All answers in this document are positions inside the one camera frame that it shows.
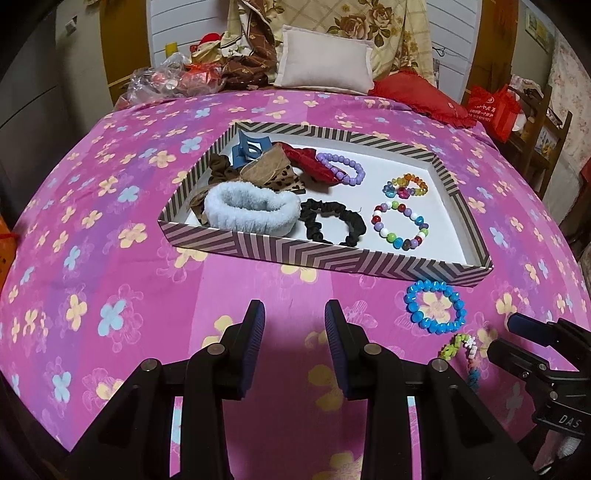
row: red bag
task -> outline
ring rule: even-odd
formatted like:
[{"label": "red bag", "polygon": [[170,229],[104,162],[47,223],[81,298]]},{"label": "red bag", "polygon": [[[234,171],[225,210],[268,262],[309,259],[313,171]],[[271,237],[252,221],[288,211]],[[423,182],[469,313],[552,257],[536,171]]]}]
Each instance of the red bag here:
[{"label": "red bag", "polygon": [[468,114],[482,122],[488,134],[503,143],[507,141],[521,112],[519,102],[507,85],[491,94],[476,85],[468,100]]}]

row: blue beaded bracelet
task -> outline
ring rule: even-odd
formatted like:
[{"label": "blue beaded bracelet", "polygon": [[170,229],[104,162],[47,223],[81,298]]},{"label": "blue beaded bracelet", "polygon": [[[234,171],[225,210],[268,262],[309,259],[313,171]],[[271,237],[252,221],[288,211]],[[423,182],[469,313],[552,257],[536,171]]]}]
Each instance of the blue beaded bracelet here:
[{"label": "blue beaded bracelet", "polygon": [[[444,296],[448,297],[452,302],[453,308],[456,311],[456,318],[447,323],[439,323],[435,319],[425,317],[424,313],[418,309],[416,302],[417,293],[420,291],[440,291]],[[454,291],[444,281],[418,280],[409,288],[407,294],[404,296],[404,303],[407,305],[407,310],[410,312],[410,320],[413,323],[418,323],[419,327],[427,330],[429,333],[436,333],[442,335],[443,333],[457,332],[462,325],[466,323],[466,309],[464,308],[464,301],[460,299],[460,294]]]}]

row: beige pillow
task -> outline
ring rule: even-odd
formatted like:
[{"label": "beige pillow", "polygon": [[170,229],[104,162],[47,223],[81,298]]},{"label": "beige pillow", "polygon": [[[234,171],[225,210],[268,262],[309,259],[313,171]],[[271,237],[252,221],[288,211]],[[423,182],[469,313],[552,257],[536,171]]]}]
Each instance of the beige pillow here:
[{"label": "beige pillow", "polygon": [[367,95],[374,88],[369,40],[335,37],[283,25],[276,87]]}]

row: floral curtain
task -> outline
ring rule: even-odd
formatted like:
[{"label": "floral curtain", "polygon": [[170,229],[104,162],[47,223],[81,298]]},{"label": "floral curtain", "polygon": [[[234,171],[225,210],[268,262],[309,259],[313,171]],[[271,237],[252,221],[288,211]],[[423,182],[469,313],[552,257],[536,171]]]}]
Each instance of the floral curtain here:
[{"label": "floral curtain", "polygon": [[581,169],[591,158],[591,78],[566,39],[556,31],[552,68],[552,109],[561,120],[572,112],[569,134],[544,196],[550,215],[560,223],[579,194]]}]

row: screw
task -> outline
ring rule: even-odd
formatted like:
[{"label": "screw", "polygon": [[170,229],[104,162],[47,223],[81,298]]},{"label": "screw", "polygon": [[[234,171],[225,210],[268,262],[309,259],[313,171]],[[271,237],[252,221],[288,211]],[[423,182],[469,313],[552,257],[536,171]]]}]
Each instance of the screw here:
[{"label": "screw", "polygon": [[436,358],[435,360],[433,360],[433,362],[431,362],[431,366],[438,372],[444,372],[445,370],[447,370],[448,364],[445,360],[441,358]]},{"label": "screw", "polygon": [[207,353],[209,353],[209,355],[220,355],[224,353],[225,350],[226,347],[224,347],[221,343],[212,343],[207,347]]},{"label": "screw", "polygon": [[382,352],[382,347],[380,347],[377,343],[367,343],[363,350],[368,355],[379,355]]},{"label": "screw", "polygon": [[140,366],[144,372],[149,372],[158,366],[158,360],[155,358],[147,358]]}]

